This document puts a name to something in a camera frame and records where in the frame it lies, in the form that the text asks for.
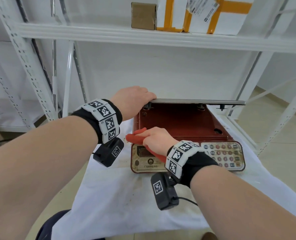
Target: scale keypad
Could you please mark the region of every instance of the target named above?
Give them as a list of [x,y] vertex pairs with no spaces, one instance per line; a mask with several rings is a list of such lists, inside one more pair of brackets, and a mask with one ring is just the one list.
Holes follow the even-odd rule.
[[220,167],[229,171],[245,169],[243,151],[239,142],[202,142],[200,146]]

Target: forearm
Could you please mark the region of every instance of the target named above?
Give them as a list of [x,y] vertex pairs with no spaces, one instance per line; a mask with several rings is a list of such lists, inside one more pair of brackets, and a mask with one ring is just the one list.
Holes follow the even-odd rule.
[[91,125],[70,116],[1,146],[0,239],[24,239],[50,200],[89,159],[97,143]]
[[207,166],[190,185],[219,239],[296,239],[296,217],[233,173]]

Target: white metal shelf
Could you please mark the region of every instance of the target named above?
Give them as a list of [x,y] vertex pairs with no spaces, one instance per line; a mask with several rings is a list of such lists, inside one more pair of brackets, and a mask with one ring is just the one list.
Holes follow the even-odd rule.
[[245,36],[171,33],[131,28],[78,27],[32,23],[17,23],[16,27],[19,35],[25,38],[296,53],[296,39],[291,38],[271,37],[264,39]]

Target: floor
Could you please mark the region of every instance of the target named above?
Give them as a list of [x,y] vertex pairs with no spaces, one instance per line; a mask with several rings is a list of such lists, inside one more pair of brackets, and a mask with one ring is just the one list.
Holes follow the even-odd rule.
[[[254,139],[263,141],[274,121],[285,108],[278,103],[263,97],[247,105],[239,117],[239,125]],[[276,177],[285,182],[296,192],[296,117],[293,117],[282,132],[260,155],[263,165]],[[47,208],[35,222],[26,240],[34,240],[40,226],[54,213],[70,209],[75,194],[82,181],[86,165],[80,172],[54,197]],[[158,233],[140,233],[116,236],[113,240],[144,240],[144,239],[191,239],[199,240],[205,231],[178,230]]]

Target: hand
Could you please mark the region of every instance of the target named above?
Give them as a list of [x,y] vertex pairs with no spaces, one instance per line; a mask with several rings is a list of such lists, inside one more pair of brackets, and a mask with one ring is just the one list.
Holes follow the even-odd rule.
[[145,104],[156,98],[147,88],[133,86],[120,89],[110,101],[120,110],[125,121],[135,117]]
[[148,146],[153,152],[167,156],[167,152],[173,145],[179,141],[174,139],[164,128],[154,127],[148,129],[137,136],[146,137],[143,140],[143,145]]

